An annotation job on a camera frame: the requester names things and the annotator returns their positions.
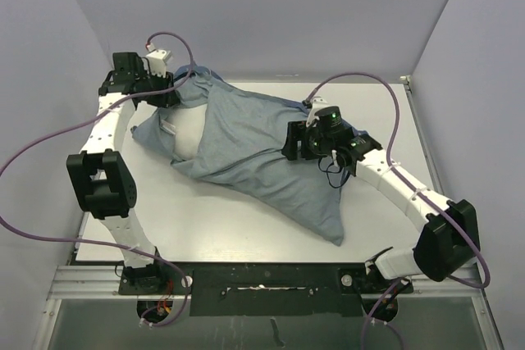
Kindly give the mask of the blue pillowcase with fish print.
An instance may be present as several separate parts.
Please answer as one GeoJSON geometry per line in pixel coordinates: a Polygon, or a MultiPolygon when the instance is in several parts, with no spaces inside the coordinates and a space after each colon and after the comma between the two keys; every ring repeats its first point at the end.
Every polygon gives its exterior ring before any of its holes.
{"type": "Polygon", "coordinates": [[[205,110],[202,133],[178,141],[182,128],[169,119],[176,109],[158,108],[131,130],[136,143],[188,178],[252,196],[326,241],[343,243],[340,191],[314,161],[287,161],[281,153],[289,122],[307,118],[301,103],[238,89],[203,66],[176,93],[178,110],[205,110]]]}

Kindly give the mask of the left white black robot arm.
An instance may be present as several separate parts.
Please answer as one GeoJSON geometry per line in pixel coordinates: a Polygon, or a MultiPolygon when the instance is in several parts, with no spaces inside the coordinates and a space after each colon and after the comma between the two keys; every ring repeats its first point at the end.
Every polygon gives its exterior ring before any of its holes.
{"type": "Polygon", "coordinates": [[[170,58],[171,52],[165,49],[150,48],[146,57],[135,52],[114,53],[114,68],[98,90],[98,119],[80,152],[66,160],[81,210],[99,220],[123,247],[123,283],[148,293],[164,289],[167,273],[156,261],[158,249],[135,213],[137,187],[120,150],[141,101],[161,108],[179,103],[171,91],[170,58]]]}

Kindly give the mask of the white pillow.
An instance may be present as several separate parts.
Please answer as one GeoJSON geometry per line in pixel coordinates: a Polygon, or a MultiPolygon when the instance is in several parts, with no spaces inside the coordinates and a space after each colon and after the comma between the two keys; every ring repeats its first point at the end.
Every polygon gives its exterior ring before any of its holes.
{"type": "Polygon", "coordinates": [[[175,108],[161,120],[162,129],[174,140],[173,153],[182,161],[196,157],[203,136],[207,105],[175,108]]]}

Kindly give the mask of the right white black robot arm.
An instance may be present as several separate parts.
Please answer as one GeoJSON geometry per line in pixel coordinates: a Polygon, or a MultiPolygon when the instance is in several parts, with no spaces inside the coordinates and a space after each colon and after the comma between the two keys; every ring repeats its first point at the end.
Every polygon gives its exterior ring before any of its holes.
{"type": "Polygon", "coordinates": [[[453,202],[418,181],[374,138],[346,125],[337,106],[314,105],[307,120],[291,121],[281,152],[289,161],[331,159],[388,198],[418,231],[411,248],[387,248],[366,262],[370,289],[382,292],[395,279],[412,275],[441,282],[480,252],[474,206],[453,202]]]}

